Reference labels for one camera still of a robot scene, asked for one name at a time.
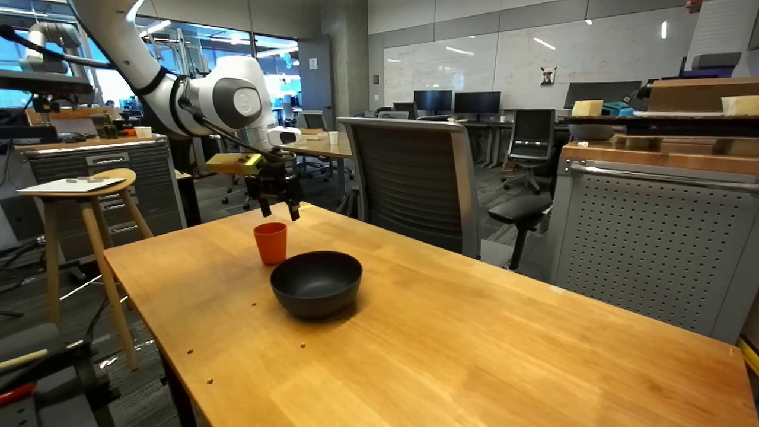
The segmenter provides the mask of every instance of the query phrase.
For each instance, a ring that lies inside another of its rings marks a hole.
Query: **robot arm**
[[[135,27],[127,19],[135,0],[69,0],[76,19],[92,35],[109,63],[132,83],[135,96],[177,136],[219,134],[236,140],[243,132],[263,162],[247,186],[269,217],[272,203],[287,203],[299,218],[302,191],[295,162],[281,154],[269,139],[272,97],[263,71],[254,58],[231,58],[210,76],[187,79],[168,73],[146,47]]]

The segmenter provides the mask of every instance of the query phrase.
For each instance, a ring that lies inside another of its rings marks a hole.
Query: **red cup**
[[[260,256],[263,267],[277,267],[287,260],[287,226],[262,223],[254,228]]]

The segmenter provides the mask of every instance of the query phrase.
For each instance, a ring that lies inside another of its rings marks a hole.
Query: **table leg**
[[[164,351],[162,351],[162,364],[164,364],[166,387],[171,392],[171,402],[174,402],[174,408],[181,417],[181,425],[197,427],[192,400],[187,397],[181,377],[177,376],[174,366],[166,362]]]
[[[47,320],[63,325],[63,282],[60,282],[60,255],[58,255],[58,211],[53,203],[43,203],[45,206],[45,271],[47,271]]]
[[[104,295],[107,295],[109,306],[111,306],[111,315],[115,315],[115,325],[116,325],[116,332],[119,332],[119,343],[121,343],[121,351],[123,351],[127,366],[128,369],[137,369],[137,355],[135,355],[134,336],[128,330],[127,313],[123,313],[123,306],[121,306],[121,295],[116,290],[116,280],[115,280],[111,267],[104,260],[103,235],[100,235],[100,226],[98,226],[98,218],[95,218],[95,210],[98,210],[95,204],[98,204],[95,199],[78,203],[82,218],[85,223],[85,231],[88,231],[88,237],[90,237],[90,245],[92,245],[92,255],[95,255],[95,262],[98,262],[98,268],[100,268],[100,275],[103,275],[103,287],[104,287]]]
[[[127,204],[127,210],[134,217],[134,220],[137,223],[141,235],[142,237],[153,237],[153,231],[149,231],[148,220],[142,218],[141,210],[135,206],[134,197],[128,197],[128,191],[121,191],[119,197]]]

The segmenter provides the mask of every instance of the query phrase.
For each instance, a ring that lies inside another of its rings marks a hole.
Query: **black bowl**
[[[272,273],[277,302],[299,319],[325,319],[351,306],[360,263],[339,253],[309,253],[287,260]]]

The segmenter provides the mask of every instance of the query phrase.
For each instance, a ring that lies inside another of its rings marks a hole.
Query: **cable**
[[[43,58],[53,58],[53,60],[58,60],[58,63],[71,63],[71,64],[92,66],[92,70],[115,70],[115,64],[109,64],[109,63],[92,63],[92,60],[85,60],[85,58],[63,54],[63,52],[47,50],[47,47],[43,47],[43,45],[36,45],[36,44],[22,39],[22,35],[20,35],[13,27],[7,27],[7,25],[0,27],[0,39],[13,41],[13,44],[17,44],[17,45],[25,45],[25,47],[28,47],[28,50],[36,50],[36,52],[40,52]]]

